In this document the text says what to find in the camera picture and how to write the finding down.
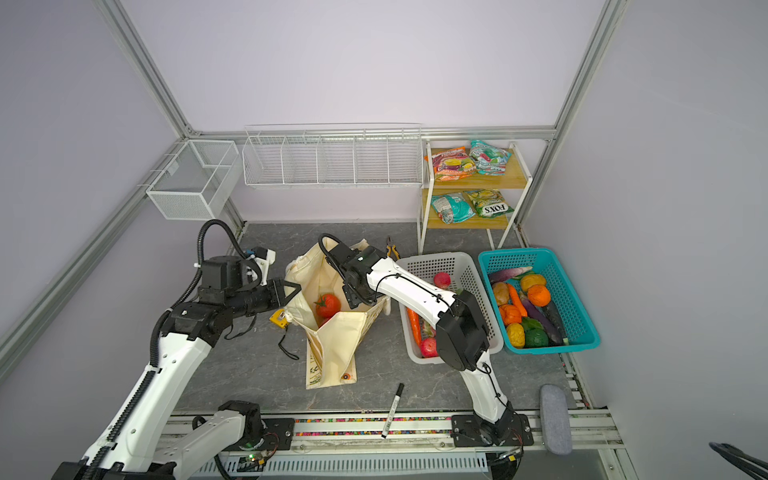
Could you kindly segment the red tomato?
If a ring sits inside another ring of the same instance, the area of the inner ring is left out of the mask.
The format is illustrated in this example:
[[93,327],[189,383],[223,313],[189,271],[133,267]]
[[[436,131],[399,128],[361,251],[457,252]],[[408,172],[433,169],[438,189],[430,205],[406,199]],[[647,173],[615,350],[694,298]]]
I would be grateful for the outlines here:
[[334,294],[323,294],[315,302],[315,310],[320,319],[329,320],[341,311],[341,301]]

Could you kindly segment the cream floral tote bag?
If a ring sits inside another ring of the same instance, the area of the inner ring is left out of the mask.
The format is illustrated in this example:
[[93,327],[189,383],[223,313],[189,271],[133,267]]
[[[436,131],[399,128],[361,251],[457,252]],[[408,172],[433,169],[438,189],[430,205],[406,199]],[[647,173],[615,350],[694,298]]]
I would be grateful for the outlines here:
[[[350,307],[340,274],[317,245],[288,265],[285,280],[301,286],[284,308],[284,318],[301,327],[307,338],[306,388],[355,383],[355,352],[379,315],[391,312],[391,300],[383,297],[373,306]],[[341,302],[340,311],[325,322],[317,311],[323,294],[333,294]]]

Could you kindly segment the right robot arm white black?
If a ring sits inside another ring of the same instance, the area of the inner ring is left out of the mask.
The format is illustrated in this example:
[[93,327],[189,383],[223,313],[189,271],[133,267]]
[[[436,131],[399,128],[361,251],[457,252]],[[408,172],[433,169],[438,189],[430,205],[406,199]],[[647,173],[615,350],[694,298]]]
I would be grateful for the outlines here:
[[472,293],[434,286],[372,246],[354,249],[328,233],[320,234],[318,246],[340,275],[342,291],[352,307],[372,306],[391,297],[435,329],[439,358],[459,372],[472,400],[469,425],[456,427],[460,440],[482,446],[523,448],[533,444],[527,418],[515,411],[496,378],[489,329]]

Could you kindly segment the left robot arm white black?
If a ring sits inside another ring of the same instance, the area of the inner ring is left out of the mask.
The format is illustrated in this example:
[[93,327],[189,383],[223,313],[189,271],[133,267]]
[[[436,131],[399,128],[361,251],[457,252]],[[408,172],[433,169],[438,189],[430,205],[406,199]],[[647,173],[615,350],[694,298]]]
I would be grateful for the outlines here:
[[264,445],[269,432],[259,405],[230,400],[165,453],[156,452],[181,394],[225,330],[237,318],[287,306],[301,291],[297,283],[267,279],[224,221],[206,221],[196,249],[193,280],[155,323],[141,377],[82,459],[61,463],[54,478],[187,479],[229,446]]

